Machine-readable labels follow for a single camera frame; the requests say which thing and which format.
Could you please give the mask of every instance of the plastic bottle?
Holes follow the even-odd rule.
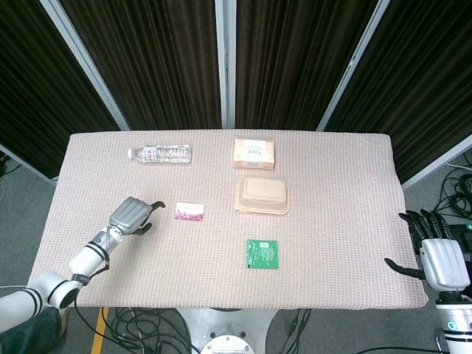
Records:
[[[144,145],[129,149],[128,157],[140,162],[186,163],[192,160],[189,145]]]

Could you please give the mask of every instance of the gray floor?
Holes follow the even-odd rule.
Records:
[[[462,164],[462,158],[457,159],[457,163]],[[407,189],[407,208],[432,209],[439,196],[440,183],[450,169],[444,166]],[[38,250],[54,187],[24,167],[5,176],[1,182],[5,194],[0,202],[0,285],[24,285]],[[463,223],[460,219],[448,220]],[[14,289],[0,288],[0,296],[12,291]],[[314,310],[302,335],[299,353],[355,353],[390,345],[434,349],[432,333],[439,321],[434,310],[434,293],[429,289],[426,292],[430,302],[417,310]],[[82,312],[90,323],[96,323],[98,309],[84,308]],[[266,339],[267,353],[280,351],[294,314],[294,311],[284,310],[275,316]],[[92,341],[93,333],[71,311],[65,338],[53,353],[90,353]],[[105,343],[102,353],[123,351]]]

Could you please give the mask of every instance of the container lid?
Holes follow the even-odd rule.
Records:
[[[287,182],[256,177],[240,179],[236,183],[235,209],[241,212],[286,214],[289,209]]]

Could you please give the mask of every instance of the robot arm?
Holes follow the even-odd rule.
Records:
[[[400,267],[388,258],[385,261],[394,271],[426,280],[439,292],[436,309],[450,353],[472,353],[472,301],[461,294],[471,281],[462,250],[451,239],[449,226],[440,214],[425,210],[421,214],[407,210],[400,217],[409,225],[423,270]]]
[[[149,205],[128,197],[111,215],[110,226],[103,228],[70,261],[71,280],[48,271],[29,282],[25,289],[0,299],[0,333],[37,316],[45,305],[61,309],[72,304],[93,276],[108,269],[109,254],[122,241],[122,236],[146,233],[152,226],[146,221],[159,207],[165,207],[164,203]],[[103,262],[105,267],[95,271]]]

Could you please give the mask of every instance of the cable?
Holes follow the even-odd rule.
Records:
[[[285,354],[298,354],[300,350],[300,336],[302,335],[303,331],[305,330],[308,324],[308,321],[310,320],[311,309],[304,310],[302,314],[302,319],[299,321],[300,311],[301,310],[299,309],[296,312],[296,316],[292,320],[291,325],[290,325],[290,330],[288,331],[288,337],[285,340],[282,350],[278,352],[277,354],[282,354],[285,347],[287,346],[288,340],[290,339],[290,337],[292,337],[292,335],[295,332],[296,332],[295,339],[291,342]]]
[[[4,288],[26,288],[26,285],[0,285],[0,289]]]
[[[0,201],[3,200],[3,196],[5,195],[5,188],[3,187],[3,183],[0,182],[0,186],[1,186],[1,197],[0,197]]]
[[[80,313],[79,309],[77,308],[77,298],[74,300],[74,309],[75,309],[75,312],[77,312],[77,315],[80,317],[80,319],[82,320],[83,323],[86,324],[86,326],[88,328],[90,328],[93,332],[95,332],[96,334],[98,334],[99,336],[105,338],[105,339],[108,339],[109,341],[112,341],[113,343],[115,343],[116,345],[119,345],[120,347],[126,349],[128,352],[130,353],[134,353],[132,352],[131,350],[129,350],[127,347],[123,347],[118,341],[115,341],[113,339],[111,339],[110,337],[107,337],[105,335],[103,335],[102,333],[99,333],[97,332],[88,322],[87,320],[85,319],[84,316],[82,316],[82,314]]]
[[[167,314],[176,314],[184,325],[182,330]],[[181,314],[174,309],[115,308],[114,318],[101,316],[111,337],[128,350],[140,350],[144,354],[166,353],[170,347],[179,354],[190,354],[192,350],[200,353],[190,341],[190,332]]]
[[[430,349],[419,349],[419,348],[409,348],[409,347],[376,347],[362,350],[361,352],[357,352],[355,354],[364,354],[369,352],[374,352],[376,350],[406,350],[410,352],[422,352],[422,353],[438,353],[438,354],[450,354],[449,352],[441,351],[441,350],[430,350]]]
[[[449,164],[449,163],[446,163],[446,165],[448,165],[448,166],[450,166],[450,167],[463,168],[464,170],[472,171],[472,168],[466,167],[466,166],[458,166],[458,165],[456,165],[456,164]]]
[[[9,157],[6,154],[0,156],[0,178],[3,177],[5,171],[7,170],[7,160]]]
[[[472,170],[472,164],[467,155],[464,153],[463,156],[466,162],[465,166],[448,164],[455,168],[442,180],[439,201],[434,207],[434,211],[440,212],[441,215],[472,220],[472,174],[466,173],[460,177],[452,176],[462,168]],[[450,209],[451,213],[444,213],[445,209]]]
[[[5,175],[8,175],[8,174],[10,174],[11,172],[15,172],[15,171],[16,171],[18,168],[20,168],[20,167],[21,167],[21,165],[19,164],[19,165],[18,165],[17,167],[15,167],[13,170],[8,171],[8,172],[5,172],[4,174],[5,174]]]

